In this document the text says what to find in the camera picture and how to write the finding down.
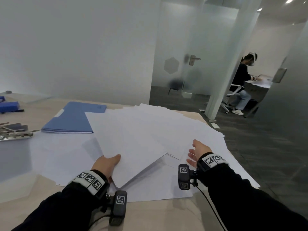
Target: person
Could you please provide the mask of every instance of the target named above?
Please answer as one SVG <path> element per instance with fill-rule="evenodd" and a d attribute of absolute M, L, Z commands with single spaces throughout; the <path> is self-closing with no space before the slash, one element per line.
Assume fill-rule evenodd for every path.
<path fill-rule="evenodd" d="M 238 66 L 237 72 L 234 76 L 232 84 L 234 85 L 241 85 L 242 88 L 236 93 L 236 99 L 229 104 L 229 106 L 233 107 L 232 113 L 237 115 L 244 115 L 242 110 L 245 108 L 247 103 L 251 99 L 251 95 L 244 90 L 244 83 L 248 80 L 259 80 L 262 79 L 259 77 L 252 76 L 248 73 L 248 67 L 247 66 L 254 66 L 256 60 L 258 58 L 258 55 L 255 53 L 249 53 L 245 57 L 242 58 L 240 65 Z M 231 86 L 230 91 L 236 91 L 238 87 Z"/>
<path fill-rule="evenodd" d="M 228 231 L 308 230 L 308 221 L 303 216 L 289 210 L 264 191 L 253 188 L 249 180 L 242 179 L 229 167 L 228 162 L 212 153 L 208 146 L 194 140 L 193 147 L 195 149 L 189 150 L 187 162 L 198 168 L 199 180 L 208 187 Z M 104 197 L 107 190 L 101 186 L 93 194 L 89 188 L 93 185 L 98 187 L 96 180 L 86 185 L 83 180 L 89 176 L 85 175 L 94 174 L 108 184 L 113 168 L 119 161 L 120 155 L 109 159 L 101 156 L 91 171 L 76 177 L 79 183 L 78 180 L 74 181 L 75 178 L 62 192 L 41 202 L 13 231 L 88 230 L 92 211 L 103 204 L 103 200 L 98 198 Z"/>

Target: ceiling light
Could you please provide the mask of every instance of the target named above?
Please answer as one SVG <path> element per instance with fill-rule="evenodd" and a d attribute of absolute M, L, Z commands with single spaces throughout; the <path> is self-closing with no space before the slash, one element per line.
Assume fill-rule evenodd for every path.
<path fill-rule="evenodd" d="M 293 2 L 294 0 L 287 0 L 286 4 Z"/>

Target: blue jeans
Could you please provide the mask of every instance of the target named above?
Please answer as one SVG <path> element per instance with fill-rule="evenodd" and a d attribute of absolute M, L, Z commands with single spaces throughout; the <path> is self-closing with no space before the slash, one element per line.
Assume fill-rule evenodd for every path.
<path fill-rule="evenodd" d="M 236 100 L 230 103 L 233 107 L 239 110 L 243 110 L 247 105 L 248 101 L 251 99 L 251 95 L 245 90 L 240 91 L 235 94 Z"/>

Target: black long-sleeve shirt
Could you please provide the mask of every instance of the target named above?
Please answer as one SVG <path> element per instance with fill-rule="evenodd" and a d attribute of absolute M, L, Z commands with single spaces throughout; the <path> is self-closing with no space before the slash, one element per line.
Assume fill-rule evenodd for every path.
<path fill-rule="evenodd" d="M 308 230 L 308 221 L 262 190 L 253 188 L 227 164 L 219 164 L 199 180 L 228 231 Z M 62 192 L 44 200 L 14 231 L 88 230 L 91 212 L 102 203 L 80 184 L 70 183 Z"/>
<path fill-rule="evenodd" d="M 245 64 L 241 63 L 238 66 L 238 69 L 236 71 L 232 84 L 244 86 L 245 81 L 248 81 L 248 80 L 251 80 L 251 75 L 248 73 L 248 67 Z M 230 91 L 235 91 L 236 89 L 237 89 L 236 86 L 230 87 Z"/>

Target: black camera device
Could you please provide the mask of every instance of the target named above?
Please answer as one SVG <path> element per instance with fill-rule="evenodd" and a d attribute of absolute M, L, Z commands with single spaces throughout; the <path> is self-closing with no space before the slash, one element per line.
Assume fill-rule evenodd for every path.
<path fill-rule="evenodd" d="M 122 224 L 125 218 L 126 202 L 127 192 L 124 190 L 117 190 L 114 196 L 106 194 L 106 206 L 103 206 L 101 211 L 105 213 L 108 208 L 111 209 L 109 218 L 110 226 L 120 226 Z"/>
<path fill-rule="evenodd" d="M 190 185 L 198 186 L 198 170 L 189 170 L 187 164 L 179 165 L 178 182 L 181 190 L 189 190 Z"/>

